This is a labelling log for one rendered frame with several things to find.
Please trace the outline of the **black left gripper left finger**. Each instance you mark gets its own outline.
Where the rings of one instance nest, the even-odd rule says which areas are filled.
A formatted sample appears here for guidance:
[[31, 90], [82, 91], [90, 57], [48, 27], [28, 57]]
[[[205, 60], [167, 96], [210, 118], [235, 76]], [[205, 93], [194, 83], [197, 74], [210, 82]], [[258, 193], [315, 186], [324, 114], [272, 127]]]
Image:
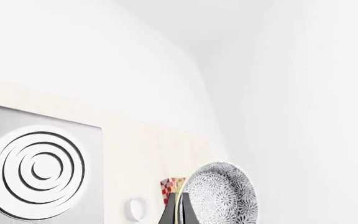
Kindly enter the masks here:
[[167, 204], [165, 205], [164, 211], [158, 224], [175, 224], [175, 197], [175, 193], [168, 194]]

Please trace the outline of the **round stove knob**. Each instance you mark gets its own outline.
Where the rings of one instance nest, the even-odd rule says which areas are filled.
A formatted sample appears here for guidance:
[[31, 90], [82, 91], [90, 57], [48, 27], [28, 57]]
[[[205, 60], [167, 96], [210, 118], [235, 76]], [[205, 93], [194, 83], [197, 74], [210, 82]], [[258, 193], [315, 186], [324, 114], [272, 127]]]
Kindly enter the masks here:
[[126, 202], [126, 217], [132, 222], [140, 222], [144, 216], [144, 203], [140, 197], [132, 197]]

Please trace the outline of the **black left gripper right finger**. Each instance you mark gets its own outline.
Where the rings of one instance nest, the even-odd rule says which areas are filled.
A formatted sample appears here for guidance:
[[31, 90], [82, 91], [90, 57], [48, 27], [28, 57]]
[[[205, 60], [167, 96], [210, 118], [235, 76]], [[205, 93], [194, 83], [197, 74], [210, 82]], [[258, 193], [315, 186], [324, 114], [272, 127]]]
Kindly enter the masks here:
[[178, 203], [178, 224], [198, 224], [189, 193], [182, 193]]

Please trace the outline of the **flat stove plate with rings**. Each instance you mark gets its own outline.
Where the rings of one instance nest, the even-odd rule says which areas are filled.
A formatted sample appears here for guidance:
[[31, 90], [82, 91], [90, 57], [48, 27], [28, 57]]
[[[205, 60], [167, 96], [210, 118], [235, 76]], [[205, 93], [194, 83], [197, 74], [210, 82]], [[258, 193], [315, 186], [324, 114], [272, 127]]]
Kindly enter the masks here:
[[101, 128], [0, 106], [0, 224], [104, 224]]

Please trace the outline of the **patterned black and white bowl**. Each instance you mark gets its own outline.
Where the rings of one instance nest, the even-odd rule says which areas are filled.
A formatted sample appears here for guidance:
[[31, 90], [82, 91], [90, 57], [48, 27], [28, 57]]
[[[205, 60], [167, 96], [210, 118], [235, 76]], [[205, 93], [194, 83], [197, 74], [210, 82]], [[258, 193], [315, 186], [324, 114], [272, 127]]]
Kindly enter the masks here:
[[185, 181], [181, 194], [189, 194], [199, 224], [257, 224], [259, 207], [250, 180], [238, 167], [212, 162]]

